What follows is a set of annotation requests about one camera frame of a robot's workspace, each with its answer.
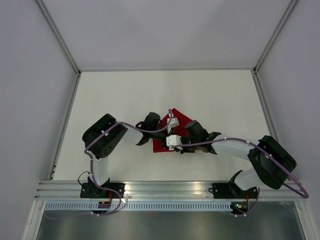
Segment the red cloth napkin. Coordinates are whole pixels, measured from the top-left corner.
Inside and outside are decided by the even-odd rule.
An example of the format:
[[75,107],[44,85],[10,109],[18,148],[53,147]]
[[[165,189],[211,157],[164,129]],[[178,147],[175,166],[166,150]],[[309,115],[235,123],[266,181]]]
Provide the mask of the red cloth napkin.
[[[178,126],[175,126],[173,130],[171,131],[173,135],[178,136],[189,136],[188,131],[185,129],[185,126],[192,121],[191,118],[187,117],[180,111],[178,111],[176,108],[172,109],[173,117],[177,118],[177,121],[179,123]],[[166,142],[162,143],[160,140],[153,139],[153,152],[154,153],[165,153],[165,152],[172,152],[173,150],[169,150],[166,148]]]

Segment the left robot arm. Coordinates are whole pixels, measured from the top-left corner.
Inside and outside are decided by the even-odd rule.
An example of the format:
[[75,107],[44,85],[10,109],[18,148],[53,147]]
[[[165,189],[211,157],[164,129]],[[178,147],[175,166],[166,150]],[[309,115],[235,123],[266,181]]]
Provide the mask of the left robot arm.
[[135,126],[117,121],[107,113],[88,128],[82,141],[84,153],[90,157],[90,171],[87,182],[81,184],[80,198],[82,199],[120,199],[124,195],[125,184],[110,182],[108,173],[109,155],[115,150],[120,141],[142,146],[151,139],[165,141],[168,128],[174,115],[168,113],[168,122],[161,126],[161,117],[150,112],[143,121]]

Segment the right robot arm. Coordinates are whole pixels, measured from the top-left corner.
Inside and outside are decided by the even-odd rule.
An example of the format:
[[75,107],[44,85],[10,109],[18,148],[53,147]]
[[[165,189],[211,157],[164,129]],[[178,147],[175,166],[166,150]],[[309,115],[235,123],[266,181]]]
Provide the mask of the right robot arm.
[[220,133],[208,133],[201,124],[193,120],[185,127],[188,136],[181,137],[181,153],[201,150],[214,155],[229,155],[251,163],[249,170],[237,171],[228,181],[228,192],[235,198],[247,190],[261,185],[278,190],[288,174],[297,166],[294,158],[272,137],[265,135],[258,140],[232,140]]

